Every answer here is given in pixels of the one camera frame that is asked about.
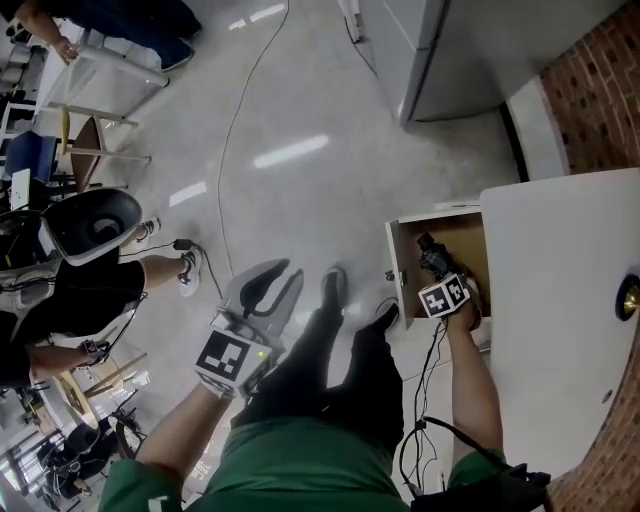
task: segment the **person's left hand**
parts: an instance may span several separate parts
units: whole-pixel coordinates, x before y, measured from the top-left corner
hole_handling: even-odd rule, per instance
[[[60,58],[64,61],[65,64],[69,65],[69,62],[78,58],[78,49],[75,45],[71,44],[66,37],[63,37],[53,45],[56,53],[60,56]]]

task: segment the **polished floor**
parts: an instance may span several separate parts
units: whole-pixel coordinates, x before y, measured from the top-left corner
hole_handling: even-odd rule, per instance
[[[438,202],[477,197],[485,188],[515,182],[517,173],[497,113],[401,129],[375,76],[352,47],[337,2],[291,0],[286,24],[247,87],[219,176],[242,86],[285,15],[286,3],[280,2],[188,2],[204,25],[195,58],[135,112],[136,129],[113,135],[122,148],[150,154],[153,161],[148,166],[112,161],[103,177],[127,183],[145,215],[161,217],[163,231],[154,245],[180,237],[205,247],[222,287],[231,269],[220,206],[236,274],[272,258],[289,258],[291,270],[302,268],[305,288],[285,331],[289,344],[319,305],[322,273],[342,262],[351,279],[351,301],[332,358],[330,383],[336,384],[349,364],[351,336],[376,304],[394,293],[384,277],[391,268],[384,222],[425,213]],[[90,94],[103,108],[117,107],[131,93],[112,88],[100,98],[96,90]],[[119,107],[126,110],[131,102]],[[147,428],[197,382],[192,365],[218,300],[205,267],[194,297],[185,299],[177,284],[168,285],[141,305],[126,343],[149,353],[150,382],[136,397]],[[428,343],[405,345],[403,333],[394,333],[403,377],[419,372]],[[450,407],[449,382],[450,373],[434,373],[433,411]],[[407,405],[416,385],[415,379],[407,382]],[[234,404],[234,410],[241,406]],[[380,407],[372,411],[372,421],[384,404]],[[228,433],[228,420],[223,423],[203,458],[202,474],[215,469]],[[200,473],[189,482],[192,490],[207,480]],[[435,475],[427,483],[433,488]]]

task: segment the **person in black shorts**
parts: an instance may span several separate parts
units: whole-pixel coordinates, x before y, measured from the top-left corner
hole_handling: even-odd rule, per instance
[[[145,222],[124,246],[137,252],[159,229],[157,218]],[[178,258],[152,255],[128,263],[119,263],[119,251],[115,248],[80,267],[62,262],[53,295],[29,311],[13,339],[17,318],[0,314],[0,388],[31,386],[90,364],[108,348],[108,343],[101,343],[97,352],[89,353],[85,344],[78,348],[33,346],[52,333],[71,337],[97,334],[128,306],[135,306],[145,291],[176,278],[183,296],[196,292],[204,255],[198,246]]]
[[[182,0],[2,0],[0,14],[8,22],[17,18],[67,64],[78,56],[77,49],[60,33],[53,17],[151,48],[165,72],[193,57],[183,39],[193,38],[202,28]]]

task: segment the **gray floor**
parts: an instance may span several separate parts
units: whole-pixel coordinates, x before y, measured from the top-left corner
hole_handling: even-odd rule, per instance
[[[247,74],[285,11],[254,22],[251,17],[277,1],[191,1],[205,27],[195,43],[196,56],[135,114],[140,125],[126,128],[122,142],[124,149],[152,155],[152,163],[111,161],[103,174],[105,181],[112,176],[128,183],[146,216],[161,217],[163,232],[154,245],[177,237],[202,244],[222,286],[230,279],[216,197],[222,147]],[[105,78],[102,89],[109,83]],[[112,88],[106,98],[97,90],[89,93],[95,105],[115,108],[114,102],[132,89]],[[124,103],[120,108],[131,106]],[[295,151],[306,152],[292,157]],[[286,330],[291,343],[319,305],[323,271],[343,262],[352,295],[332,359],[330,383],[336,384],[348,367],[352,334],[393,293],[384,279],[391,268],[384,222],[516,180],[497,113],[403,131],[352,47],[337,3],[292,0],[284,28],[248,86],[220,177],[232,267],[239,273],[286,257],[291,269],[304,269],[305,289]],[[197,184],[206,192],[172,206],[174,194]],[[151,382],[136,404],[149,427],[196,382],[192,364],[218,302],[206,269],[202,279],[190,299],[180,296],[177,284],[151,293],[127,332],[127,343],[150,354]],[[401,350],[403,334],[393,338],[394,352]],[[414,340],[405,350],[398,361],[403,377],[420,368],[429,342]],[[450,373],[434,374],[430,384],[435,402],[442,396],[435,411],[450,407],[447,379]],[[416,385],[407,384],[406,404]],[[228,422],[223,423],[203,459],[203,472],[215,468],[228,432]],[[197,480],[190,483],[194,490],[206,478]],[[429,481],[435,483],[435,477]]]

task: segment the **drawer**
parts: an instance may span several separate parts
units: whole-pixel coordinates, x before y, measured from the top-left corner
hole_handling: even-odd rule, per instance
[[[420,268],[418,238],[429,234],[443,244],[454,260],[470,270],[480,287],[483,317],[491,316],[489,267],[479,206],[463,206],[422,216],[403,217],[386,224],[401,320],[408,329],[415,318],[426,318],[418,291],[434,283]]]

